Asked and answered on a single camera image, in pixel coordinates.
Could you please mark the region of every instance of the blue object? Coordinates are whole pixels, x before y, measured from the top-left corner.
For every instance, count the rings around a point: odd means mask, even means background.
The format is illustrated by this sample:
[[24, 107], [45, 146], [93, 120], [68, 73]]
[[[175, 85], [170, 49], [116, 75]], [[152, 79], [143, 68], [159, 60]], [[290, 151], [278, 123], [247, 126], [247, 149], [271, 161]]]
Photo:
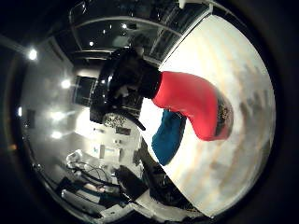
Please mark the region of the blue object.
[[164, 110], [161, 125], [152, 137], [151, 147], [161, 165], [167, 165], [178, 151], [184, 133], [186, 118]]

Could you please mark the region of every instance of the white table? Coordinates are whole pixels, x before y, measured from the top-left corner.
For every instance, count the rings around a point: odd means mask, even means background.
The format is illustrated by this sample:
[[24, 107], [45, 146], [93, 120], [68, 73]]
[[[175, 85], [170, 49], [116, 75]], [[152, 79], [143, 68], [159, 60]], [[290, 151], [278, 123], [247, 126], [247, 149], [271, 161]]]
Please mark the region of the white table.
[[[275, 101], [262, 59], [234, 26], [216, 16], [201, 22], [160, 67], [204, 77], [230, 100], [235, 122], [225, 141], [205, 142], [187, 121], [183, 139], [165, 172], [185, 197], [209, 217], [235, 204], [252, 187], [272, 143]], [[163, 110], [144, 100], [141, 132], [151, 138]]]

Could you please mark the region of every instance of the black cable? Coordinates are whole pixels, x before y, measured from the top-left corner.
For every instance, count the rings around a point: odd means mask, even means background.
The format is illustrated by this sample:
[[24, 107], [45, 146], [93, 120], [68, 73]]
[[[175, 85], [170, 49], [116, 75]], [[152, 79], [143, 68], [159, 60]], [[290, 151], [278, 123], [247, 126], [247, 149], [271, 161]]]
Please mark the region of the black cable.
[[86, 175], [87, 177], [89, 177], [90, 179], [94, 180], [94, 181], [97, 181], [97, 182], [100, 182], [106, 186], [110, 186], [110, 187], [119, 187], [119, 185], [116, 185], [116, 184], [112, 184], [112, 183], [109, 183], [109, 182], [106, 182], [102, 179], [98, 179], [96, 177], [94, 177], [93, 175], [90, 175], [89, 173], [87, 173], [86, 171], [84, 171], [83, 169], [79, 168], [79, 167], [76, 167], [76, 168], [69, 168], [71, 170], [79, 170], [82, 172], [83, 175]]
[[104, 173], [105, 178], [106, 178], [106, 181], [108, 181], [108, 176], [107, 176], [106, 172], [105, 172], [102, 168], [100, 168], [100, 167], [92, 166], [92, 165], [90, 165], [89, 163], [86, 163], [86, 162], [83, 162], [83, 161], [71, 161], [70, 163], [84, 164], [84, 165], [88, 165], [88, 166], [92, 167], [92, 169], [89, 170], [89, 171], [87, 171], [87, 172], [90, 172], [90, 171], [92, 171], [92, 170], [95, 170], [96, 173], [97, 173], [97, 175], [99, 176], [99, 179], [101, 179], [101, 176], [100, 176], [100, 174], [97, 172], [97, 170], [100, 170], [100, 171], [102, 171], [102, 172]]
[[94, 180], [94, 181], [98, 181], [102, 184], [105, 184], [106, 186], [110, 186], [110, 187], [119, 187], [119, 185], [116, 185], [116, 184], [112, 184], [112, 183], [109, 183], [109, 182], [106, 182], [104, 180], [101, 180], [101, 179], [98, 179], [96, 177], [94, 177], [93, 175], [90, 175], [89, 173], [85, 172], [84, 170], [80, 169], [79, 170], [84, 174], [86, 175], [87, 177], [89, 177], [90, 179]]

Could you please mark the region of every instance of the white surface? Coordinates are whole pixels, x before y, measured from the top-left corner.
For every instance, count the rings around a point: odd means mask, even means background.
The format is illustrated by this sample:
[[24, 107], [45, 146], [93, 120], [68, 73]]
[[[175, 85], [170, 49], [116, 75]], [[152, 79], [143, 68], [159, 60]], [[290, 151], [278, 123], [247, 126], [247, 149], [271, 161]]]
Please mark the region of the white surface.
[[[233, 106], [235, 122], [229, 139], [201, 141], [187, 120], [180, 148], [164, 167], [185, 197], [213, 217], [248, 192], [269, 153], [275, 130], [275, 101], [267, 70], [250, 42], [216, 16], [202, 21], [160, 70], [206, 78]], [[144, 101], [140, 121], [147, 130], [141, 134], [151, 155], [151, 137], [162, 113], [151, 101]]]

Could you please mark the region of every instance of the ceiling light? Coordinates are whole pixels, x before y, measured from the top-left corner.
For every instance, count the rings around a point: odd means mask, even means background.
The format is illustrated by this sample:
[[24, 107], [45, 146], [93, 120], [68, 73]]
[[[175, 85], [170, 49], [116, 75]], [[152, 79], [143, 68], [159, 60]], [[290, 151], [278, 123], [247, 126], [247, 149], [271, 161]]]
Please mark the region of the ceiling light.
[[62, 88], [68, 89], [70, 87], [71, 87], [71, 81], [70, 80], [66, 79], [66, 80], [62, 81]]
[[36, 49], [30, 49], [27, 56], [32, 61], [36, 60], [36, 58], [37, 58], [37, 51], [36, 51]]
[[18, 108], [18, 116], [21, 117], [21, 107]]
[[62, 138], [62, 136], [63, 136], [63, 134], [60, 132], [57, 132], [57, 131], [54, 131], [51, 135], [51, 137], [54, 139], [60, 139], [60, 138]]
[[62, 112], [55, 112], [51, 114], [52, 119], [58, 121], [64, 118], [64, 113]]

